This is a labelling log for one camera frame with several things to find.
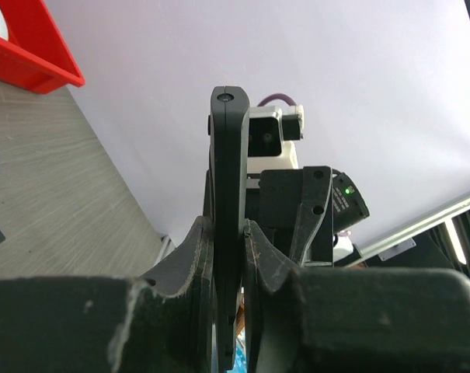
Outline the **black remote control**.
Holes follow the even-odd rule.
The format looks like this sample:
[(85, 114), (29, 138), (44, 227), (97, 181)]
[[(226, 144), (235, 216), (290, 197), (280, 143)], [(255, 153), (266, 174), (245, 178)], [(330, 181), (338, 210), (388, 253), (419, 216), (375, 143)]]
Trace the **black remote control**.
[(249, 147), (249, 98), (238, 86), (217, 86), (210, 114), (211, 212), (217, 298), (218, 369), (233, 368), (238, 294), (245, 247), (245, 194)]

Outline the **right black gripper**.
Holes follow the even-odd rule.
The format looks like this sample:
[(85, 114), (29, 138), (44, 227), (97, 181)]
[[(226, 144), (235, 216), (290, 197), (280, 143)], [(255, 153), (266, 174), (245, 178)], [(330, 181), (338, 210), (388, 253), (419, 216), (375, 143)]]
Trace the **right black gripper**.
[(300, 267), (333, 266), (332, 176), (328, 166), (247, 175), (245, 216)]

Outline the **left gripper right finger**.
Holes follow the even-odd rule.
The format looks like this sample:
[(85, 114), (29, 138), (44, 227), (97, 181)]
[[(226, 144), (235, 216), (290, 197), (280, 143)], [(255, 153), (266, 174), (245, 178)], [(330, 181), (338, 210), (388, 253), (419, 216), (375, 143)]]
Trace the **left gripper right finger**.
[(470, 280), (300, 267), (245, 223), (250, 372), (470, 372)]

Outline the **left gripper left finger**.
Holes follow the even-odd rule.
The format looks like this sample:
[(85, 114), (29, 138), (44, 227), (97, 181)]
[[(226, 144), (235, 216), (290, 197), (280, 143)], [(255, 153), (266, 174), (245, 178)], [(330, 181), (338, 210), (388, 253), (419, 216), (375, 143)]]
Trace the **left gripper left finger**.
[(199, 217), (140, 277), (0, 279), (0, 372), (208, 372), (212, 273)]

